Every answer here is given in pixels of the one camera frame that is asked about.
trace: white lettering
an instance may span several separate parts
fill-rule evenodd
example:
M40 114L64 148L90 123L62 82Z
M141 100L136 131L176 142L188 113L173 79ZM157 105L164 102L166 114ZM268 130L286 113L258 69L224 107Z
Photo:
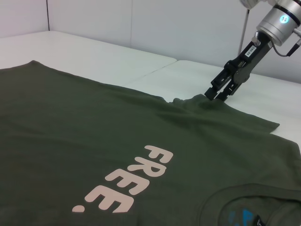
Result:
M163 154L163 157L160 159L161 163L168 163L174 155L173 153L171 153L167 150L164 150L164 149L161 149L158 147L154 147L154 146L150 146L150 145L145 146L145 149L150 150L149 157L152 159L157 158L159 156L159 154Z
M97 186L86 197L87 202L93 202L98 196L103 195L104 199L99 204L101 210L107 210L115 201L120 202L120 205L113 213L128 212L134 203L134 199L125 194L116 192L105 186Z
M146 175L153 178L160 177L165 173L166 167L161 164L158 164L153 161L149 161L141 157L136 157L135 160L141 163L142 165L130 165L127 168L128 171L143 170ZM157 168L159 171L157 172L152 171L151 170L152 167Z
M107 181L115 180L118 177L122 177L123 179L118 182L118 187L126 187L130 183L134 182L137 184L134 188L130 189L129 192L131 195L137 195L143 190L145 190L148 185L150 184L150 181L144 178L141 178L139 176L136 176L132 173L129 173L127 171L124 171L122 169L117 169L114 172L110 173L105 177Z

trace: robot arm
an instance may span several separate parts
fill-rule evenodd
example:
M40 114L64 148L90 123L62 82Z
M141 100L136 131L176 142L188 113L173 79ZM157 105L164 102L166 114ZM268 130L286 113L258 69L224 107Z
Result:
M259 1L268 1L273 8L257 26L257 32L249 45L236 59L228 61L222 72L211 82L212 87L205 93L210 100L226 84L226 88L216 98L225 101L229 95L234 95L271 48L281 57L290 57L301 46L300 39L286 55L279 54L275 47L281 46L293 33L301 38L301 31L297 29L301 25L301 0L240 1L248 9L255 7Z

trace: white surface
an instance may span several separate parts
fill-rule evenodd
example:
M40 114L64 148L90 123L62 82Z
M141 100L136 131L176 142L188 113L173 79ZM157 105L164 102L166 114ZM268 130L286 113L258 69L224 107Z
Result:
M126 87L163 97L189 99L204 94L220 67L178 61ZM240 111L280 123L273 134L298 143L301 147L301 85L251 74L226 103Z
M245 48L256 32L257 25L272 9L266 2L260 2L250 11L248 25L246 29L243 48ZM292 35L281 47L277 47L278 52L287 54L288 51L299 40L297 35ZM301 83L301 50L298 49L291 57L280 57L273 49L254 68L253 73L279 78L287 81Z
M63 72L114 85L123 85L176 61L61 32L3 38L0 50L0 68L36 60Z
M51 31L130 47L132 0L48 0Z
M0 0L0 38L46 30L46 0Z
M224 66L237 56L245 15L238 0L133 0L132 48Z

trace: t-shirt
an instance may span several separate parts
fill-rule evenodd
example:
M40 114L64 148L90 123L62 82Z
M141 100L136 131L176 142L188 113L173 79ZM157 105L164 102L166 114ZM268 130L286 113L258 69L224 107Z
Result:
M203 95L2 69L0 226L300 226L300 151L278 126Z

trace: label sticker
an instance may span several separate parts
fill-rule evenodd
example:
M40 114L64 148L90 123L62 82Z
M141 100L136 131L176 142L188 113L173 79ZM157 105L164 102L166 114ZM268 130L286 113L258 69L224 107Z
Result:
M247 52L246 52L246 56L250 57L250 55L252 55L252 53L256 50L257 48L255 46L252 46Z

